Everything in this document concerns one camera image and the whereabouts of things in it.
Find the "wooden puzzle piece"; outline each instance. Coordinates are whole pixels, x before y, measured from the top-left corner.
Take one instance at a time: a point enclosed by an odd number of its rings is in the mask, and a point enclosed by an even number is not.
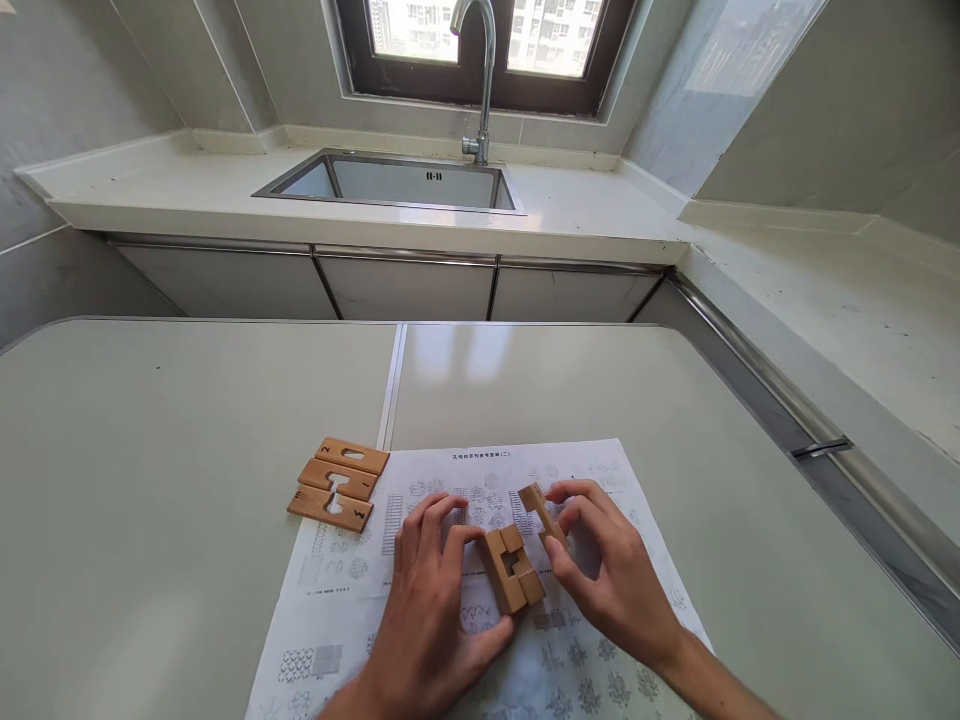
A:
[[[360,472],[380,475],[387,464],[390,453],[374,450],[363,445],[344,442],[336,438],[326,438],[315,454],[317,460],[326,460],[335,465],[353,468]]]
[[[373,488],[379,479],[376,475],[370,473],[312,458],[307,461],[307,466],[300,473],[298,480],[303,485],[310,485],[320,490],[330,490],[333,487],[333,481],[330,479],[331,475],[343,475],[347,478],[347,482],[337,486],[336,492],[338,495],[346,495],[354,500],[363,500],[364,502],[370,499]]]
[[[329,490],[301,485],[296,495],[293,496],[293,500],[290,501],[290,505],[287,506],[287,512],[328,523],[344,530],[362,533],[370,519],[370,514],[373,512],[373,505],[362,500],[337,495],[337,503],[342,509],[339,513],[332,513],[327,510],[327,506],[332,499],[333,493]]]
[[[491,530],[480,538],[480,557],[500,612],[512,615],[546,595],[516,525]]]
[[[560,529],[557,521],[547,512],[547,500],[543,497],[543,490],[540,489],[540,484],[533,483],[532,485],[527,485],[527,487],[519,490],[517,495],[520,496],[520,502],[523,503],[524,510],[527,512],[536,511],[537,515],[540,516],[540,522],[543,523],[543,530],[540,532],[540,542],[542,543],[547,535],[553,535],[553,537],[563,545],[564,549],[569,552],[570,543],[567,542],[567,536],[563,534],[563,530]]]

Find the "cabinet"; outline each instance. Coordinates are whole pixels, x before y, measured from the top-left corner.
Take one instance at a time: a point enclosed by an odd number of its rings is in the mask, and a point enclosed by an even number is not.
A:
[[[504,259],[492,320],[625,322],[657,281],[654,274],[615,268]]]
[[[486,319],[494,257],[358,250],[316,248],[344,320]]]
[[[306,245],[137,235],[113,241],[191,317],[337,317]]]

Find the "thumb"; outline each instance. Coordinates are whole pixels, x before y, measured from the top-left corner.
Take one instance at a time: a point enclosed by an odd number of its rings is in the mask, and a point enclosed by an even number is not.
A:
[[[470,637],[470,643],[473,646],[472,654],[481,672],[510,647],[516,629],[517,624],[513,616],[504,615],[500,618],[500,622],[489,630]]]
[[[543,539],[543,548],[547,551],[547,557],[550,558],[553,576],[560,582],[563,589],[570,593],[577,607],[582,610],[585,605],[590,604],[593,581],[580,572],[570,553],[555,537],[547,535]]]

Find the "window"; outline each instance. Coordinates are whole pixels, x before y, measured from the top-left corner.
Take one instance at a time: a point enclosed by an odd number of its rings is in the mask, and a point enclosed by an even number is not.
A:
[[[457,38],[450,32],[455,0],[335,1],[355,92],[480,103],[485,39],[478,8],[467,12]],[[493,107],[596,116],[637,0],[491,1]],[[566,22],[557,22],[564,13]]]

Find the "cabinet door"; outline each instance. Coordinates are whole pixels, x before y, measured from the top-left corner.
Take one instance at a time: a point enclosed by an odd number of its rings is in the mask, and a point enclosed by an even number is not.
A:
[[[484,320],[493,263],[320,257],[344,320]]]
[[[121,244],[117,249],[191,317],[337,319],[309,255]]]
[[[493,320],[626,322],[655,276],[502,267]]]

